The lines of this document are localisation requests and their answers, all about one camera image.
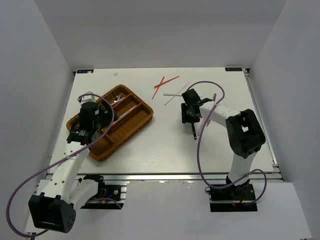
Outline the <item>silver spoon pink handle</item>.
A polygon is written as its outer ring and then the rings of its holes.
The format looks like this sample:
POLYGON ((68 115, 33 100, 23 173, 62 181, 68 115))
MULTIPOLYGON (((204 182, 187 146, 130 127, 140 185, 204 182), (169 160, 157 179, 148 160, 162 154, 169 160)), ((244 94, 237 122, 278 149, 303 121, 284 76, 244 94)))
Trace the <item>silver spoon pink handle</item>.
POLYGON ((123 95, 119 94, 115 97, 115 99, 113 100, 113 102, 111 103, 111 106, 114 106, 115 104, 119 103, 121 100, 123 99, 123 95))

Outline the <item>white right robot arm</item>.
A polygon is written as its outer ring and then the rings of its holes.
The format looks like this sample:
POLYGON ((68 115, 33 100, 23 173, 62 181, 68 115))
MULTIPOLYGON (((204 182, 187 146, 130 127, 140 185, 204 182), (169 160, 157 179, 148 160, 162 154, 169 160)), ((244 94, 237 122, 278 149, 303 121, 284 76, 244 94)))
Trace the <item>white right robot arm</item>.
POLYGON ((236 200, 244 193, 244 184, 248 184, 253 160, 266 142, 261 125, 251 109, 232 110, 219 105, 210 98, 201 99, 192 88, 182 94, 182 123, 198 123, 203 119, 203 127, 215 122, 226 128, 229 145, 233 151, 231 169, 226 177, 224 189, 226 195, 236 200))

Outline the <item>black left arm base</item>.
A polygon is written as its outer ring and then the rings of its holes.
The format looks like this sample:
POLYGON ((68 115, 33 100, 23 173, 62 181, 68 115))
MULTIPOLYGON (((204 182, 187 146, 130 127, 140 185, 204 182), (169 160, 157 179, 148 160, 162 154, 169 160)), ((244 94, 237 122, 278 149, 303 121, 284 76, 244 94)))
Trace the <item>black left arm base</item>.
POLYGON ((93 180, 98 183, 97 193, 91 196, 81 209, 97 209, 97 210, 120 210, 124 203, 121 201, 121 188, 119 184, 106 183, 104 177, 98 174, 87 174, 83 178, 78 179, 78 184, 84 180, 93 180))

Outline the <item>silver knife pink handle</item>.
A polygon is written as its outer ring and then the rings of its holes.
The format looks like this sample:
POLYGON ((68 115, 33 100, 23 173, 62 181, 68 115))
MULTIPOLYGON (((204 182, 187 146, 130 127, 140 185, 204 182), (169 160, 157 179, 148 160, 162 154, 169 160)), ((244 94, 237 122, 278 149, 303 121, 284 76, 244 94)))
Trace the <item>silver knife pink handle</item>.
POLYGON ((197 136, 200 136, 202 129, 205 129, 205 128, 207 127, 207 125, 208 125, 208 124, 207 124, 207 123, 204 123, 204 122, 202 122, 202 123, 200 124, 200 127, 199 127, 198 132, 197 132, 197 136))

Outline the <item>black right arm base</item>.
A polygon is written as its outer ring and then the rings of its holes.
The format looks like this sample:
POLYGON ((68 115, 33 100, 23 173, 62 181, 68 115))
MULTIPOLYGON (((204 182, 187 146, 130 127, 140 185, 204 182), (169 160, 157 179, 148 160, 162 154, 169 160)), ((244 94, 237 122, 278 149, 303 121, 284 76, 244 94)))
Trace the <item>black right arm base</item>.
POLYGON ((212 213, 233 213, 233 212, 257 212, 256 203, 249 204, 256 200, 252 184, 233 193, 231 188, 213 189, 206 187, 204 191, 209 195, 210 211, 212 213))

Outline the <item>black handled fork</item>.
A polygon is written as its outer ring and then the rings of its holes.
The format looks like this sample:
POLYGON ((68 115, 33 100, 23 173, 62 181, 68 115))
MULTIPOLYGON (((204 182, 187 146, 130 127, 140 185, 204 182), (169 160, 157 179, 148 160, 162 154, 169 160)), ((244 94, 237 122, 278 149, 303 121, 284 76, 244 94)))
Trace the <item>black handled fork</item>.
POLYGON ((191 123, 191 128, 192 128, 193 138, 194 140, 197 140, 197 133, 196 133, 196 128, 194 123, 191 123))

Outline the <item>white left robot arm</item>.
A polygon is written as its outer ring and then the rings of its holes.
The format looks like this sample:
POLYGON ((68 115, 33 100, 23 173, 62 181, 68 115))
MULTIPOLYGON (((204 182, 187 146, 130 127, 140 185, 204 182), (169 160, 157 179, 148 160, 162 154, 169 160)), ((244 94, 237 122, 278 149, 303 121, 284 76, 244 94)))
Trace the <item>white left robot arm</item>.
POLYGON ((106 187, 101 175, 86 175, 76 188, 73 184, 90 153, 90 144, 98 138, 99 131, 115 119, 117 114, 109 103, 93 101, 81 104, 78 118, 66 140, 66 161, 58 164, 43 191, 39 195, 33 194, 28 201, 36 228, 68 233, 75 223, 76 211, 90 199, 99 200, 105 196, 106 187))

